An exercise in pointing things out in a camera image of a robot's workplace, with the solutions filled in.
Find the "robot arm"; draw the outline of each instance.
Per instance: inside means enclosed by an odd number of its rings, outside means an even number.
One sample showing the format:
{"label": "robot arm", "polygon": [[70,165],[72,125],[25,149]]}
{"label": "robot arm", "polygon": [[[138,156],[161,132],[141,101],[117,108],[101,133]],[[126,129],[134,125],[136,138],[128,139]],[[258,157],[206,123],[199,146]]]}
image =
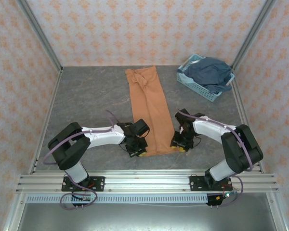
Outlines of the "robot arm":
{"label": "robot arm", "polygon": [[[208,136],[223,145],[225,159],[205,172],[204,180],[209,188],[213,188],[219,181],[241,173],[250,167],[244,148],[248,152],[252,165],[263,159],[263,153],[258,143],[246,125],[236,127],[222,124],[210,120],[200,113],[193,116],[199,119],[191,118],[185,109],[181,110],[181,113],[178,112],[175,117],[180,123],[180,132],[175,132],[171,141],[172,146],[179,146],[182,151],[188,151],[188,149],[193,148],[194,136],[199,135]],[[240,137],[244,147],[230,132],[230,129]]]}
{"label": "robot arm", "polygon": [[107,128],[86,128],[78,123],[71,123],[48,143],[49,150],[79,132],[84,134],[73,138],[73,144],[70,142],[62,144],[53,152],[53,157],[60,170],[64,170],[74,182],[85,183],[88,173],[80,163],[80,159],[87,149],[105,144],[124,143],[130,157],[139,156],[146,152],[147,143],[141,136],[149,132],[149,127],[142,119],[134,124],[117,123]]}

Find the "marble-patterned surface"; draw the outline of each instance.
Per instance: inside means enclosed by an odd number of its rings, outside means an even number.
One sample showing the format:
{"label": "marble-patterned surface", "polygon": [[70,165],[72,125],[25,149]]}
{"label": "marble-patterned surface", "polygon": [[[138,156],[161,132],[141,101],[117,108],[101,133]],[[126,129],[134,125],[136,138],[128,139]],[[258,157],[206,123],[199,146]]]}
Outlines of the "marble-patterned surface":
{"label": "marble-patterned surface", "polygon": [[[40,153],[40,160],[48,151],[47,143],[71,122],[78,122],[84,127],[106,127],[109,125],[104,113],[106,109],[112,111],[122,122],[133,122],[125,70],[142,67],[64,68]],[[179,126],[174,118],[177,108],[186,108],[191,114],[201,112],[227,124],[240,124],[231,91],[225,92],[211,103],[178,83],[176,69],[177,66],[157,66],[175,129]],[[87,170],[184,169],[209,168],[223,158],[222,146],[216,141],[202,136],[201,144],[187,153],[130,158],[117,145],[104,145],[88,149],[81,162]],[[45,166],[40,161],[37,170],[47,169],[57,170],[58,168]]]}

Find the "wall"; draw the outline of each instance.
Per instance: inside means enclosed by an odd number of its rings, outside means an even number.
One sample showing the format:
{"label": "wall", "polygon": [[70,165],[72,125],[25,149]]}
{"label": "wall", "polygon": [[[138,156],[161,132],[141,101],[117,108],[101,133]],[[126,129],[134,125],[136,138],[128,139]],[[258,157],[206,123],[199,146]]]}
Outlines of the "wall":
{"label": "wall", "polygon": [[0,0],[0,231],[27,173],[57,71],[15,0]]}
{"label": "wall", "polygon": [[265,0],[29,0],[63,66],[232,63]]}
{"label": "wall", "polygon": [[289,205],[289,0],[277,1],[236,79],[266,171],[278,175]]}

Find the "garment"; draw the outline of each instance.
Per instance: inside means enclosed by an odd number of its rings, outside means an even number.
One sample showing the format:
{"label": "garment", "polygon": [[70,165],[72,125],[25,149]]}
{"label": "garment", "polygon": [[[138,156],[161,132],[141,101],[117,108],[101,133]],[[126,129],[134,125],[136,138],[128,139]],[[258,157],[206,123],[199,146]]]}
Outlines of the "garment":
{"label": "garment", "polygon": [[218,94],[220,91],[228,91],[232,88],[226,85],[231,79],[231,67],[218,59],[209,57],[201,59],[197,63],[190,64],[183,73],[208,89],[211,94]]}
{"label": "garment", "polygon": [[145,156],[177,152],[170,147],[174,128],[156,67],[126,70],[134,121],[143,119],[150,127]]}

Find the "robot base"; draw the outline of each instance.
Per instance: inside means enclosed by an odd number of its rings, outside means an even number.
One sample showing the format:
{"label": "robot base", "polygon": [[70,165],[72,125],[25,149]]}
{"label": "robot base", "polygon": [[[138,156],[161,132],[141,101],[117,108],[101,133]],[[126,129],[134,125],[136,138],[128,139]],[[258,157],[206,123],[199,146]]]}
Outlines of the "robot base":
{"label": "robot base", "polygon": [[231,180],[227,178],[209,187],[204,176],[190,176],[189,185],[191,191],[232,191]]}
{"label": "robot base", "polygon": [[[105,177],[88,177],[79,185],[92,189],[96,192],[103,192],[105,186]],[[61,191],[63,192],[83,192],[84,190],[74,185],[68,177],[63,177]]]}

